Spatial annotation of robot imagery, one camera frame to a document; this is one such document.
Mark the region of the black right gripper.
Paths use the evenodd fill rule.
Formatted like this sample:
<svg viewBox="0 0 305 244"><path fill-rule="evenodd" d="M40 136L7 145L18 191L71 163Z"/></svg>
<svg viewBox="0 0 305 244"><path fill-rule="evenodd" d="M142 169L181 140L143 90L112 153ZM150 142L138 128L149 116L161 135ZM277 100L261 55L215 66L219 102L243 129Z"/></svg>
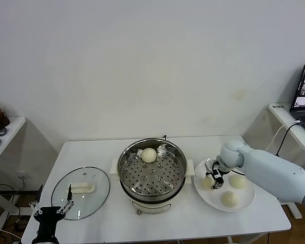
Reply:
<svg viewBox="0 0 305 244"><path fill-rule="evenodd" d="M218 160L208 160L205 162L206 178L214 178L214 185L212 189L220 189L224 184L223 175L225 172L220 170L220 163Z"/></svg>

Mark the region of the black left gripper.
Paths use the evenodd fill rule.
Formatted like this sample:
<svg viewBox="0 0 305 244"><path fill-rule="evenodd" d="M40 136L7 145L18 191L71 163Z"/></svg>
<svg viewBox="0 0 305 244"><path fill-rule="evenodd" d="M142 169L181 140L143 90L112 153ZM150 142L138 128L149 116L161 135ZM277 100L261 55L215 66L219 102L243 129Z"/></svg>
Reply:
<svg viewBox="0 0 305 244"><path fill-rule="evenodd" d="M33 201L29 202L29 206L33 212L35 220L39 223L37 236L55 236L57 223L64 218L74 205L72 200L72 187L69 185L66 203L62 206L39 207L39 201L43 191L43 185L40 186L35 194Z"/></svg>

